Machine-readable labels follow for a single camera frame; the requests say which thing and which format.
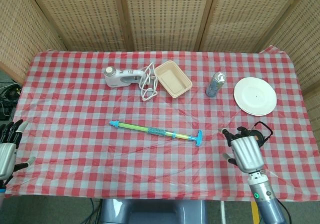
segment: table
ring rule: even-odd
[[[158,96],[142,102],[138,85],[109,88],[103,70],[138,69],[173,60],[193,87],[172,99],[159,85]],[[216,98],[205,95],[215,72],[227,82]],[[233,98],[244,77],[267,81],[277,94],[275,110],[254,117]],[[320,200],[320,158],[294,65],[271,46],[259,54],[207,52],[68,52],[37,54],[15,112],[29,121],[17,163],[36,156],[35,165],[16,173],[11,195],[39,194],[95,198],[252,199],[247,175],[228,164],[232,153],[218,128],[267,123],[274,135],[263,146],[266,174],[282,200]],[[116,129],[110,120],[204,134],[194,142]]]

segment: white plate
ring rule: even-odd
[[[243,78],[234,87],[234,99],[244,112],[263,116],[272,112],[277,105],[274,89],[262,79]]]

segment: plastic tray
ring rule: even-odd
[[[172,98],[177,98],[192,88],[191,80],[179,66],[171,60],[161,64],[155,68],[155,70],[159,82]]]

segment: tablecloth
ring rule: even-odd
[[[109,88],[103,70],[111,65],[140,69],[173,60],[193,87],[173,99],[159,84],[158,95],[142,102],[137,84]],[[11,195],[95,198],[250,200],[248,176],[227,163],[232,155],[218,129],[267,123],[274,135],[262,147],[266,174],[282,200],[320,200],[320,158],[288,55],[270,47],[259,54],[211,52],[38,53],[31,62],[14,119],[29,121],[17,162],[35,164],[17,172]],[[205,95],[215,72],[226,74],[216,98]],[[266,116],[240,110],[233,97],[244,77],[268,82],[277,105]],[[110,120],[197,135],[203,143],[116,129]]]

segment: floor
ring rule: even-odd
[[[0,72],[0,82],[11,81]],[[93,200],[94,206],[99,200]],[[294,224],[320,223],[320,202],[286,202]],[[0,224],[80,224],[92,211],[88,198],[21,196],[5,199],[0,210]],[[225,202],[227,224],[252,224],[249,202]],[[220,202],[208,201],[209,224],[220,224]]]

